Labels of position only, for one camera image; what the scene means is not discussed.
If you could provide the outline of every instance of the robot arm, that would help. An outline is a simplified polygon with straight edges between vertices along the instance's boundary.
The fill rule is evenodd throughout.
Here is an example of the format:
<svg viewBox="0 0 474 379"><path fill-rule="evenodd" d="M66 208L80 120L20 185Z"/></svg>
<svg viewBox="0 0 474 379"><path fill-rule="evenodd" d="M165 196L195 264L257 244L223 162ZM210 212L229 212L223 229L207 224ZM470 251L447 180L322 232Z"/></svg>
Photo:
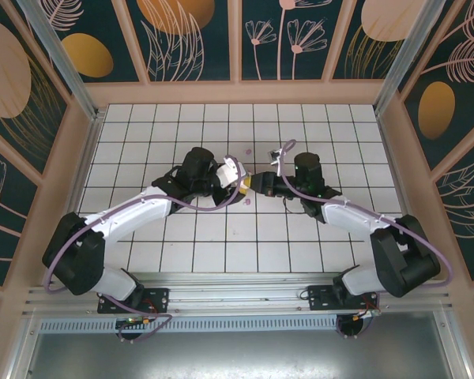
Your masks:
<svg viewBox="0 0 474 379"><path fill-rule="evenodd" d="M271 152L272 165L278 164L280 151ZM388 291L402 297L440 273L437 257L416 240L382 221L394 221L426 239L418 220L406 215L400 219L381 216L376 219L357 208L346 206L349 200L325 184L319 157L303 152L295 157L295 176L288 181L311 197L339 200L339 204L300 198L306 214L321 223L340 227L372 245L374 265L359 265L334 278L333 289L340 302L372 291ZM284 183L280 172L262 172L251 176L250 188L268 197L298 197Z"/></svg>
<svg viewBox="0 0 474 379"><path fill-rule="evenodd" d="M239 168L241 173L245 172L241 163ZM134 308L141 302L144 288L124 269L104 266L106 248L139 227L177 212L182 206L172 201L174 199L190 203L195 197L212 196L216 205L229 200L235 190L231 189L231 185L238 180L237 169L231 159L225 158L225 163L218 165L210 151L193 148L181 166L156 179L136 197L85 218L73 212L65 215L47 247L43 263L49 267L69 238L90 223L101 220L69 247L56 265L54 274L74 295L94 291L110 295ZM163 195L172 200L153 198L124 206L149 195ZM239 193L232 204L243 197L244 194ZM104 219L106 214L121 208L121 211Z"/></svg>

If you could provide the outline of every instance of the white tiled floor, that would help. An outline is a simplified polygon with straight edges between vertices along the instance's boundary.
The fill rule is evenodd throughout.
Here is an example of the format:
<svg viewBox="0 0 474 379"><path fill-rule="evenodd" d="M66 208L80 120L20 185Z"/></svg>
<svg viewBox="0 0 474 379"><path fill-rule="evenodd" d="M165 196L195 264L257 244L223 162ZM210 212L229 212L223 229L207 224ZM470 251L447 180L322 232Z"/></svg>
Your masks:
<svg viewBox="0 0 474 379"><path fill-rule="evenodd" d="M271 170L268 151L291 138L299 143L287 156L288 174L295 154L314 152L327 185L378 212L401 212L371 106L119 104L109 106L80 213L136 195L194 146L262 172ZM246 198L248 205L183 209L154 221L112 246L106 263L131 272L339 272L372 261L371 247L357 237L296 214L303 211L298 200L288 201L288 212L281 199Z"/></svg>

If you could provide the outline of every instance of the mounting plate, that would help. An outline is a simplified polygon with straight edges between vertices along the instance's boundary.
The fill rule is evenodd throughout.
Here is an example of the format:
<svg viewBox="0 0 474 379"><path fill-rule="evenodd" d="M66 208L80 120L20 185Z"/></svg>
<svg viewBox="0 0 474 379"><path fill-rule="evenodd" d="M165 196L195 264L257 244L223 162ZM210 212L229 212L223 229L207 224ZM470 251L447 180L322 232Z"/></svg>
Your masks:
<svg viewBox="0 0 474 379"><path fill-rule="evenodd" d="M141 303L137 306L137 310L146 313L154 313L150 308L152 303L157 313L166 313L168 308L168 288L145 288ZM121 314L130 313L116 306L105 297L100 297L98 301L97 313L100 314Z"/></svg>
<svg viewBox="0 0 474 379"><path fill-rule="evenodd" d="M310 310L364 310L367 308L366 300L378 307L378 297L375 292L350 298L344 305L340 304L333 293L333 286L309 286L307 294Z"/></svg>

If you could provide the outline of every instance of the dark teal wallpaper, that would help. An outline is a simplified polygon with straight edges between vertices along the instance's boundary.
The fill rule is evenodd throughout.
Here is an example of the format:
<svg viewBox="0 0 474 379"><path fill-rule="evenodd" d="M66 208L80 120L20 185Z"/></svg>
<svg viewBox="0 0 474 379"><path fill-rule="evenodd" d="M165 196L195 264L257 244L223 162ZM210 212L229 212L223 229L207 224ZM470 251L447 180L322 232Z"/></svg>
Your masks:
<svg viewBox="0 0 474 379"><path fill-rule="evenodd" d="M446 2L444 3L444 6L442 7L442 12L440 13L440 15L437 18L436 22L432 26L432 29L430 30L430 33L428 34L428 37L425 39L425 42L423 43L423 46L421 47L421 49L419 49L419 52L416 55L416 58L411 63L411 66L409 67L407 73L405 73L404 78L402 79L401 83L398 86L398 90L400 92L402 92L402 89L408 83L412 72L416 69L416 63L418 63L420 58L423 56L425 50L427 49L428 45L430 45L430 42L432 41L432 38L434 38L435 33L439 29L439 26L441 26L442 22L444 21L444 17L446 17L446 14L450 10L451 6L453 5L453 2L454 2L454 0L446 0Z"/></svg>
<svg viewBox="0 0 474 379"><path fill-rule="evenodd" d="M21 237L37 187L0 155L0 286Z"/></svg>
<svg viewBox="0 0 474 379"><path fill-rule="evenodd" d="M228 81L227 0L127 0L151 81Z"/></svg>
<svg viewBox="0 0 474 379"><path fill-rule="evenodd" d="M437 188L474 280L474 148L437 181Z"/></svg>
<svg viewBox="0 0 474 379"><path fill-rule="evenodd" d="M474 0L465 2L404 103L433 169L474 127Z"/></svg>
<svg viewBox="0 0 474 379"><path fill-rule="evenodd" d="M243 0L242 79L321 79L341 3Z"/></svg>
<svg viewBox="0 0 474 379"><path fill-rule="evenodd" d="M0 6L0 135L43 172L66 103Z"/></svg>
<svg viewBox="0 0 474 379"><path fill-rule="evenodd" d="M85 83L138 81L111 0L39 3Z"/></svg>
<svg viewBox="0 0 474 379"><path fill-rule="evenodd" d="M357 0L333 79L384 79L423 0Z"/></svg>

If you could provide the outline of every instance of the metal grate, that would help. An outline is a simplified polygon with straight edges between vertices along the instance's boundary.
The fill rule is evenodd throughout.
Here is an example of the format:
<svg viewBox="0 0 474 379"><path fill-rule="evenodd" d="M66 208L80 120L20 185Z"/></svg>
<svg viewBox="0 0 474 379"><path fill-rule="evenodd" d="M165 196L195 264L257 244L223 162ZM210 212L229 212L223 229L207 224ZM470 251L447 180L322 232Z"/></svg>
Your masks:
<svg viewBox="0 0 474 379"><path fill-rule="evenodd" d="M115 333L118 319L45 319L40 334ZM278 330L335 329L336 315L254 316L254 317L176 317L160 332L265 332ZM123 332L148 331L162 319L147 325L134 325Z"/></svg>

